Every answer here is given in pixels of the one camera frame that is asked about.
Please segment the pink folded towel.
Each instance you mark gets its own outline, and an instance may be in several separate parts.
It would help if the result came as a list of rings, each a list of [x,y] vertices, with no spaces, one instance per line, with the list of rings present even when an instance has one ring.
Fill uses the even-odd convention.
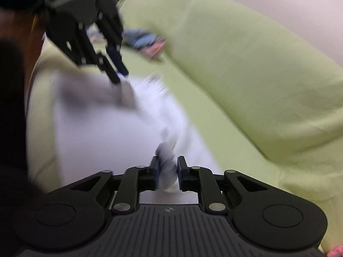
[[[326,257],[343,257],[343,245],[339,245],[332,250],[330,250]]]

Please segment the pink striped sock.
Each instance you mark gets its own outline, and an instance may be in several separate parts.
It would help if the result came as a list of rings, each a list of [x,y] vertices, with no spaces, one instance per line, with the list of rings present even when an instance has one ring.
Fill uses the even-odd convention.
[[[144,47],[141,53],[148,59],[157,59],[164,51],[165,44],[165,40],[157,40],[152,45]]]

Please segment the blue patterned sock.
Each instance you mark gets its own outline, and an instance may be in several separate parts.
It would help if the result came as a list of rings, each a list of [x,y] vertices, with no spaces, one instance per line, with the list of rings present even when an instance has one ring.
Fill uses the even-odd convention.
[[[151,46],[156,39],[156,35],[143,29],[127,28],[124,30],[123,43],[134,49]]]

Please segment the white garment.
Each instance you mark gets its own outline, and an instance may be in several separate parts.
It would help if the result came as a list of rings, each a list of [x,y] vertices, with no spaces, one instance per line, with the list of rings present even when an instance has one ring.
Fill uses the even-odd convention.
[[[182,106],[154,76],[112,84],[105,75],[56,74],[52,78],[55,146],[62,184],[111,170],[124,173],[148,166],[156,154],[162,164],[157,191],[140,195],[144,204],[194,204],[197,195],[182,192],[176,159],[213,173],[221,169]]]

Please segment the light green sofa cover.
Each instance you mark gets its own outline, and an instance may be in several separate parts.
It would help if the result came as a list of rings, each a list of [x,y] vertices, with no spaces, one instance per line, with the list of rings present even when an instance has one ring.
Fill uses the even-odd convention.
[[[159,83],[188,122],[177,154],[237,169],[327,216],[320,250],[342,244],[342,68],[275,21],[232,0],[121,0],[126,25],[167,38],[148,61],[124,49],[133,81]]]

